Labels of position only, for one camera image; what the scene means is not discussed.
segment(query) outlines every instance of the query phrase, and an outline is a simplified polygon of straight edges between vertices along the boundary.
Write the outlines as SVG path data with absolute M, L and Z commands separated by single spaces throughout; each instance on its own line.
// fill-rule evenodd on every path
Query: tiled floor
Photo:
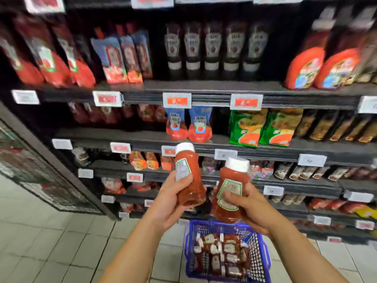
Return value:
M 0 283 L 96 283 L 136 223 L 57 212 L 0 177 Z M 206 282 L 186 276 L 184 237 L 185 226 L 178 224 L 163 236 L 150 283 Z M 272 283 L 291 282 L 271 241 L 264 239 Z M 376 249 L 311 242 L 350 283 L 376 282 Z

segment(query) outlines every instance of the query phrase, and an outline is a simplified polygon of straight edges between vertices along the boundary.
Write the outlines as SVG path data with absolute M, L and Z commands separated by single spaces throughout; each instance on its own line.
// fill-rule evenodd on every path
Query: plastic basket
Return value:
M 191 220 L 190 230 L 185 241 L 186 275 L 191 278 L 207 279 L 211 281 L 239 282 L 236 278 L 214 276 L 209 272 L 210 258 L 203 252 L 203 273 L 198 273 L 195 269 L 196 258 L 194 246 L 196 234 L 206 235 L 209 233 L 235 234 L 249 246 L 249 256 L 251 268 L 246 269 L 246 282 L 264 282 L 271 283 L 270 273 L 271 260 L 268 254 L 267 245 L 262 239 L 262 235 L 255 233 L 251 227 L 246 224 L 226 224 L 218 221 Z

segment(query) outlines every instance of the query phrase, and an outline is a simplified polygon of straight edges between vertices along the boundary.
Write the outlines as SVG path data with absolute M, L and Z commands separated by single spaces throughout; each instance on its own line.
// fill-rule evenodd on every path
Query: forearm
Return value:
M 348 283 L 285 217 L 271 228 L 270 237 L 293 283 Z
M 164 231 L 147 214 L 139 220 L 99 283 L 145 283 Z

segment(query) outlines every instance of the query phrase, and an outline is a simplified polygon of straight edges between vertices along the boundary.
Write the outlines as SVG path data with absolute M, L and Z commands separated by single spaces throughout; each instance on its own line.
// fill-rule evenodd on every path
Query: hand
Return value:
M 223 198 L 243 208 L 241 209 L 243 222 L 250 225 L 256 232 L 269 236 L 271 229 L 284 217 L 250 182 L 244 185 L 244 191 L 245 197 L 225 190 Z
M 172 171 L 161 186 L 158 196 L 148 208 L 145 217 L 152 219 L 163 231 L 167 231 L 181 217 L 186 209 L 193 206 L 177 206 L 177 194 L 193 181 L 192 174 L 179 181 L 175 180 L 175 171 Z

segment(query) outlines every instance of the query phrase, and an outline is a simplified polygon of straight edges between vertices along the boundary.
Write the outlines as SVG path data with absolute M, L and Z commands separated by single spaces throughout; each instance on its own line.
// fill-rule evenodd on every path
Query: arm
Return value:
M 170 173 L 152 206 L 106 267 L 98 283 L 145 283 L 148 280 L 161 237 L 189 208 L 176 207 L 177 193 L 192 180 L 190 174 L 175 181 L 175 171 Z
M 245 190 L 247 197 L 226 191 L 224 198 L 229 203 L 243 207 L 242 220 L 255 231 L 271 238 L 293 283 L 348 283 L 251 183 L 246 185 Z

